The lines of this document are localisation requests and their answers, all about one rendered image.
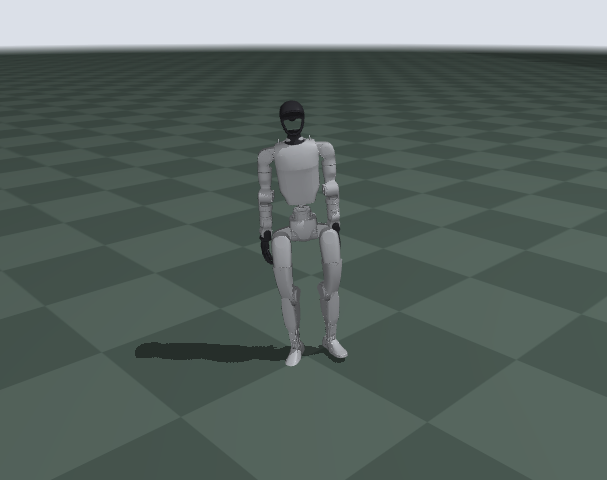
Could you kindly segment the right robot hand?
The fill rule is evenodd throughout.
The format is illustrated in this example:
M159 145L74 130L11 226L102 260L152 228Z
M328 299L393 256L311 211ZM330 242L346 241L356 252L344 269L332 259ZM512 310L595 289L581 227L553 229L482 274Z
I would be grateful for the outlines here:
M263 257L269 264L273 265L273 257L269 252L269 241L271 241L271 232L269 230L265 231L264 238L260 235L260 240Z

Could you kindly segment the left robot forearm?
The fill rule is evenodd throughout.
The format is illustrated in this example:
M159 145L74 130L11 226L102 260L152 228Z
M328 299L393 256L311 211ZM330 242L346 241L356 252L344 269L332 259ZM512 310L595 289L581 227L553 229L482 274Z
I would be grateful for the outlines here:
M337 182L336 182L337 184ZM340 210L339 210L339 186L337 184L337 189L338 189L338 195L337 196L330 196L330 197L326 197L326 204L327 204L327 225L329 226L329 228L332 229L332 225L334 223L338 223L339 227L340 227Z

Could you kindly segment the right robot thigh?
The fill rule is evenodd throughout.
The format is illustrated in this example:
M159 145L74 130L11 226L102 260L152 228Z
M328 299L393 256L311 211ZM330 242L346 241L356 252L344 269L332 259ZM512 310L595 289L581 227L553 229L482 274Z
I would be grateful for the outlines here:
M291 304L297 304L301 290L293 284L291 240L290 226L280 228L273 233L271 240L273 272L281 298L288 298Z

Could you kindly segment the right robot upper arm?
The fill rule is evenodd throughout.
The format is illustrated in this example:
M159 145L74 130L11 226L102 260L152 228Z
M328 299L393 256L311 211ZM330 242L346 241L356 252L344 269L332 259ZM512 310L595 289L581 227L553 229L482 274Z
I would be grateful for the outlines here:
M271 189L272 167L269 164L274 161L275 146L263 148L258 153L258 181L260 184L260 203L272 203L275 198L274 190Z

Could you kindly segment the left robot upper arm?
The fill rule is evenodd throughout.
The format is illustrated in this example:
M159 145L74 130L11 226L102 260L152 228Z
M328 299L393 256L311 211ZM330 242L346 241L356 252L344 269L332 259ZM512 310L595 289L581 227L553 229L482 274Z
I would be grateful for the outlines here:
M334 148L329 142L317 141L315 143L319 151L319 156L324 158L324 160L321 161L325 181L325 183L322 184L322 192L326 197L337 196L338 189L335 181L336 160Z

